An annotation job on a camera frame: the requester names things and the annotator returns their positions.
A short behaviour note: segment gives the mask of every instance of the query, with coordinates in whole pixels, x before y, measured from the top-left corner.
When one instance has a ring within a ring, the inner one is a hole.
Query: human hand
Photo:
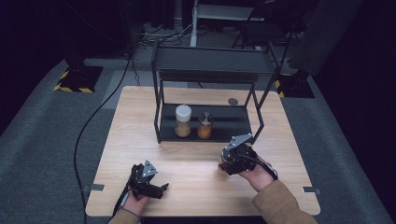
[[[129,190],[128,198],[126,199],[123,209],[130,211],[140,217],[149,200],[150,197],[141,195],[139,195],[136,199],[136,197],[132,194],[132,191]]]
[[[271,163],[263,160],[260,156],[259,160],[265,162],[265,164],[271,167]],[[266,172],[259,164],[256,165],[254,170],[244,171],[239,173],[239,175],[244,177],[249,182],[251,187],[253,187],[257,192],[261,191],[269,184],[274,182],[272,176],[268,174],[268,172]]]

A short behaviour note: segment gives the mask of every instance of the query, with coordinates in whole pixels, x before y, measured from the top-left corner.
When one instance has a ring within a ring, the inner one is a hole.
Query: glass jar
[[[175,133],[179,137],[187,137],[191,132],[191,108],[188,105],[179,105],[176,108]]]
[[[213,124],[213,115],[209,112],[202,113],[198,117],[199,126],[198,126],[198,136],[202,139],[206,139],[210,137],[212,134],[212,124]]]

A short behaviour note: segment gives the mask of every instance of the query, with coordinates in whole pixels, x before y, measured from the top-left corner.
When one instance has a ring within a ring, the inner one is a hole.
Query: metal shelf
[[[253,7],[232,7],[220,5],[198,4],[197,18],[245,21],[248,19]]]
[[[251,133],[247,105],[253,98],[260,122],[260,127],[251,140],[251,144],[254,144],[264,127],[260,109],[271,84],[279,74],[280,62],[276,59],[271,44],[265,50],[209,49],[164,47],[160,46],[157,40],[152,53],[151,69],[157,103],[154,127],[158,143],[161,141],[229,142],[232,136]],[[272,75],[260,101],[254,90],[259,74]],[[175,110],[178,105],[165,102],[164,81],[249,84],[250,90],[244,105],[239,106],[190,105],[189,102],[185,102],[184,104],[189,105],[192,110],[191,134],[181,138],[175,134]],[[214,126],[211,136],[203,140],[197,135],[197,118],[202,112],[207,111],[215,117],[216,128]]]

